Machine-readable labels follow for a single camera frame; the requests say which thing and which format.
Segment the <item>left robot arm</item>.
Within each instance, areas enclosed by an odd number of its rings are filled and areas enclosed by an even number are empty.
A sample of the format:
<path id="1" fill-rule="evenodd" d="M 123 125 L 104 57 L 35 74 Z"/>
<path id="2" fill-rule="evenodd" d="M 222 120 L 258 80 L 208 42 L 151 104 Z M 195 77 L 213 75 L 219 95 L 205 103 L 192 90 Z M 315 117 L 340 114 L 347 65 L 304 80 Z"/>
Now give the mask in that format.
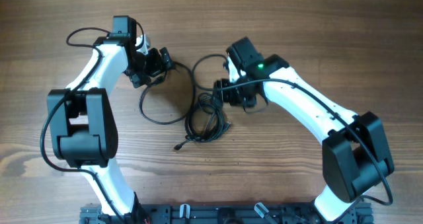
<path id="1" fill-rule="evenodd" d="M 60 172 L 82 174 L 109 219 L 125 221 L 137 213 L 135 192 L 115 158 L 118 131 L 109 96 L 121 75 L 135 88 L 159 83 L 172 68 L 166 48 L 150 48 L 141 27 L 129 16 L 115 16 L 112 30 L 88 47 L 93 54 L 79 76 L 47 97 L 48 117 L 40 136 L 45 162 Z"/>

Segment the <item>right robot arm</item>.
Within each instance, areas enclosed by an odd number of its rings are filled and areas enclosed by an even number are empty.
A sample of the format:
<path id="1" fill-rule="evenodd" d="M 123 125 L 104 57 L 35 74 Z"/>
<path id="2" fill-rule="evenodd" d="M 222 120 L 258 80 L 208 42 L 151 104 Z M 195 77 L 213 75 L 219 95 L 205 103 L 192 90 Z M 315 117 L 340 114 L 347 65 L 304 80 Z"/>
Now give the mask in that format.
<path id="1" fill-rule="evenodd" d="M 226 79 L 213 85 L 219 103 L 254 108 L 257 96 L 273 102 L 303 124 L 321 145 L 326 186 L 311 202 L 311 212 L 291 216 L 303 223 L 354 223 L 365 220 L 358 206 L 382 184 L 385 205 L 393 203 L 387 177 L 394 162 L 381 120 L 372 112 L 358 115 L 306 83 L 280 56 L 263 57 L 248 38 L 231 44 L 224 56 Z"/>

